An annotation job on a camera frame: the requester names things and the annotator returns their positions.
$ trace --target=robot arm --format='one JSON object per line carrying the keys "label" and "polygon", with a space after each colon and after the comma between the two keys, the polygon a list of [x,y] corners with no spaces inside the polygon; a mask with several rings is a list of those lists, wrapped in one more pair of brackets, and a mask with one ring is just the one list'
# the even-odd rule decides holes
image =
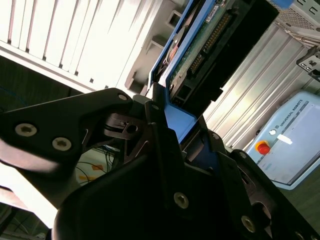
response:
{"label": "robot arm", "polygon": [[123,141],[117,166],[57,207],[52,239],[320,239],[250,157],[227,152],[203,118],[179,145],[167,126],[164,89],[154,89],[153,101],[111,88],[0,114],[1,162],[23,176],[8,186],[32,185],[35,198],[46,198],[52,184],[62,192],[82,153]]}

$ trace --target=white wall panel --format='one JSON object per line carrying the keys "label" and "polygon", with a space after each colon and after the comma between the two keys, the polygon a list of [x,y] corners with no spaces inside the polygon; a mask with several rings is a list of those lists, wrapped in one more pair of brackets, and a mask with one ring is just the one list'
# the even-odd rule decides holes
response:
{"label": "white wall panel", "polygon": [[82,92],[115,87],[163,1],[0,0],[0,54]]}
{"label": "white wall panel", "polygon": [[44,56],[55,0],[36,0],[32,20],[29,53],[39,59]]}
{"label": "white wall panel", "polygon": [[220,98],[205,111],[208,127],[227,146],[242,149],[292,93],[300,89],[318,93],[320,83],[296,66],[306,51],[271,25],[223,87]]}
{"label": "white wall panel", "polygon": [[75,6],[76,0],[63,0],[58,1],[56,4],[50,35],[48,36],[48,45],[44,55],[48,63],[57,67],[59,67],[65,48]]}
{"label": "white wall panel", "polygon": [[0,0],[0,40],[8,41],[12,0]]}

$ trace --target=blue frame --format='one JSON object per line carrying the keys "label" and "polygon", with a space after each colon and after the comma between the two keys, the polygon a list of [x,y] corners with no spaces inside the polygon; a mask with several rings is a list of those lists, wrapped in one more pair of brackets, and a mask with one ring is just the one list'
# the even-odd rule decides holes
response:
{"label": "blue frame", "polygon": [[[261,154],[256,151],[256,143],[260,141],[267,141],[268,143],[273,143],[277,138],[277,135],[270,135],[270,130],[275,128],[276,123],[281,123],[283,119],[286,117],[288,112],[296,105],[299,100],[303,100],[302,103],[309,101],[311,103],[317,104],[320,106],[320,97],[309,92],[301,91],[298,92],[295,96],[293,96],[290,100],[288,100],[284,105],[282,105],[270,118],[270,120],[266,123],[263,129],[260,131],[258,136],[254,139],[253,143],[250,145],[246,153],[253,159],[255,163],[261,158]],[[277,132],[281,132],[290,122],[290,119],[294,117],[294,114],[290,116],[286,124],[280,125],[277,128]],[[320,165],[320,158],[316,160],[311,166],[309,166],[304,173],[302,173],[291,185],[283,184],[277,181],[272,181],[274,185],[278,188],[293,190],[296,186],[298,186],[314,169],[316,169]]]}
{"label": "blue frame", "polygon": [[[195,0],[190,0],[188,5],[186,6],[179,22],[177,23],[175,29],[173,30],[168,42],[164,46],[159,58],[155,62],[152,70],[149,73],[149,82],[148,88],[151,87],[153,83],[153,73],[156,67],[161,63],[161,59],[167,54],[171,42],[175,35],[179,32],[180,26],[184,22],[184,18],[187,15],[188,10],[191,8],[192,3]],[[170,102],[169,96],[169,81],[170,77],[174,73],[176,67],[178,66],[180,60],[184,56],[185,52],[187,51],[188,47],[192,43],[192,40],[195,38],[197,32],[199,31],[200,27],[202,26],[203,22],[206,20],[208,14],[210,13],[212,7],[214,6],[216,0],[206,0],[203,4],[201,10],[199,11],[197,17],[195,18],[191,28],[189,29],[188,33],[186,34],[183,42],[181,43],[178,51],[176,52],[175,56],[173,57],[172,61],[168,65],[167,69],[164,71],[163,75],[159,80],[159,84],[165,87],[165,108],[164,113],[168,123],[168,127],[173,129],[177,135],[179,143],[184,139],[184,137],[188,134],[188,132],[192,129],[192,127],[196,124],[197,118],[186,112],[185,110],[177,107],[176,105]]]}

